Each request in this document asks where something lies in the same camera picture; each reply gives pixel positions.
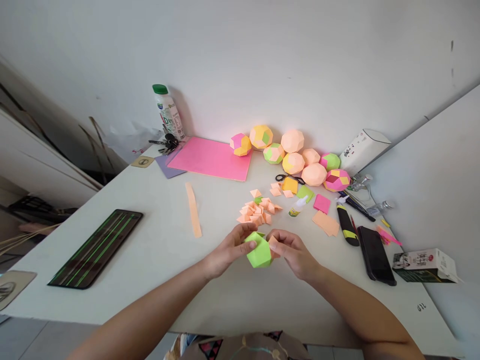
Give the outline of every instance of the origami ball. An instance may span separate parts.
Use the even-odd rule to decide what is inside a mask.
[[[258,149],[265,149],[273,139],[274,134],[267,125],[254,126],[250,131],[250,141]]]
[[[302,173],[301,178],[310,186],[320,186],[327,178],[327,170],[318,162],[307,165]]]
[[[350,176],[345,170],[335,169],[330,170],[326,174],[326,180],[323,183],[325,189],[331,192],[343,191],[350,185]]]
[[[275,142],[263,150],[263,157],[270,164],[280,164],[280,162],[284,159],[284,156],[284,148],[282,145]]]
[[[252,143],[247,135],[239,133],[230,139],[230,147],[235,155],[245,156],[252,150]]]
[[[301,153],[303,159],[305,160],[305,165],[315,164],[320,162],[320,154],[314,149],[305,149]]]
[[[296,153],[304,147],[304,140],[300,130],[290,130],[283,134],[280,144],[287,153]]]
[[[320,165],[327,171],[338,169],[340,167],[340,158],[334,153],[326,153],[321,156]]]
[[[303,170],[305,166],[305,160],[298,152],[292,152],[285,155],[281,165],[287,174],[298,174]]]

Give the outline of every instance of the pink paper sheet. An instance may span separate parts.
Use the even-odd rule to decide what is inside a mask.
[[[236,156],[229,144],[192,137],[173,158],[168,167],[223,179],[245,181],[253,151]]]

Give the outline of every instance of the plastic bottle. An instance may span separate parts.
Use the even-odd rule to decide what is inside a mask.
[[[307,204],[308,198],[309,198],[308,196],[305,196],[301,199],[298,199],[295,205],[293,205],[290,211],[288,212],[288,215],[290,215],[292,218],[297,217],[300,214],[300,212],[304,209],[304,206]]]
[[[378,218],[382,213],[384,213],[387,210],[394,209],[395,208],[395,203],[391,200],[385,200],[383,202],[376,203],[375,205],[369,207],[366,209],[366,212],[374,217]]]
[[[160,116],[168,132],[173,134],[177,140],[185,138],[182,120],[174,100],[168,95],[169,91],[165,85],[155,84],[152,86],[155,93],[156,106],[160,110]]]

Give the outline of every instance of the small vial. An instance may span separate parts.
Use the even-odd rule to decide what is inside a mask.
[[[366,189],[367,188],[367,183],[371,182],[373,180],[373,176],[370,174],[366,174],[365,176],[362,176],[355,180],[355,182],[350,186],[353,191],[358,191],[360,189]]]
[[[368,215],[378,218],[382,213],[390,209],[395,209],[395,203],[391,200],[385,200],[369,207],[366,209],[366,212]]]

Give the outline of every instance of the glue bottle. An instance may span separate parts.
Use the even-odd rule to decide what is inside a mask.
[[[290,211],[288,212],[288,215],[290,215],[292,218],[297,217],[300,214],[300,212],[304,209],[304,206],[307,204],[308,198],[309,197],[307,195],[301,199],[298,199],[295,205],[293,205]]]

